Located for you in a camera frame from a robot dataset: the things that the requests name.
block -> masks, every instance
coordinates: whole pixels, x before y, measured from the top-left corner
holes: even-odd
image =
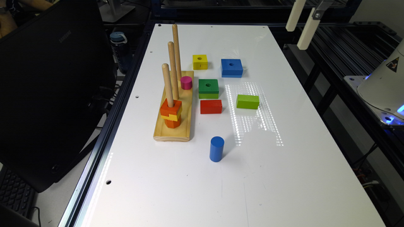
[[[165,119],[165,120],[178,121],[179,118],[181,117],[181,113],[182,113],[182,105],[181,105],[181,107],[180,107],[180,109],[179,109],[177,115],[169,114],[169,116],[161,115],[161,117],[162,117],[163,119]]]
[[[164,123],[167,127],[171,128],[171,129],[175,129],[176,127],[181,125],[181,116],[179,116],[178,121],[173,121],[173,120],[165,120],[164,119]]]
[[[258,109],[259,98],[256,95],[237,95],[237,108]]]
[[[199,79],[199,94],[219,94],[217,79]]]
[[[225,146],[225,141],[222,137],[220,137],[220,136],[213,137],[210,140],[209,158],[214,162],[218,162],[218,161],[222,160],[224,146]]]
[[[183,76],[181,78],[181,88],[183,90],[189,90],[192,88],[192,78],[189,76]]]
[[[243,72],[240,59],[222,59],[220,69],[223,78],[241,78]]]
[[[221,100],[201,100],[201,114],[221,114]]]
[[[162,106],[160,107],[160,115],[169,117],[171,115],[178,115],[179,109],[182,107],[182,102],[174,100],[174,106],[169,107],[167,99],[164,100]]]
[[[219,94],[199,94],[199,99],[218,99]]]
[[[193,69],[208,69],[208,58],[206,54],[192,55]]]

cylinder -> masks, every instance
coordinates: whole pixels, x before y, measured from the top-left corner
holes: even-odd
[[[189,76],[183,76],[181,78],[181,88],[183,90],[190,90],[192,88],[192,78]]]
[[[214,162],[222,160],[223,147],[225,141],[220,136],[215,136],[210,140],[210,159]]]

lime green block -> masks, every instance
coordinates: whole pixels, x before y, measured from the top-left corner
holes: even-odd
[[[199,94],[199,99],[219,99],[219,94]]]
[[[237,108],[258,109],[259,98],[256,95],[237,95]]]

orange block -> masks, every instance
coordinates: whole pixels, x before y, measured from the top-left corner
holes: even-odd
[[[170,117],[169,114],[178,115],[181,106],[182,106],[181,101],[174,100],[174,106],[169,107],[169,103],[167,99],[165,99],[163,105],[160,107],[160,115],[166,117]]]
[[[171,128],[171,129],[175,129],[176,127],[178,127],[179,125],[181,125],[181,116],[179,116],[178,121],[173,121],[173,120],[166,120],[164,119],[164,123],[167,127]]]
[[[221,100],[201,100],[201,114],[221,114]]]

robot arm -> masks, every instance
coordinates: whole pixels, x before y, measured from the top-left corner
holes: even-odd
[[[300,14],[302,13],[304,3],[306,0],[296,0],[293,5],[292,12],[290,13],[288,23],[286,24],[286,29],[288,32],[292,32],[296,28],[297,21],[299,20]],[[334,3],[334,0],[322,0],[320,4],[311,9],[310,16],[307,19],[306,25],[303,29],[302,35],[297,42],[297,47],[300,50],[306,50],[317,30],[320,20],[324,15],[324,12]]]

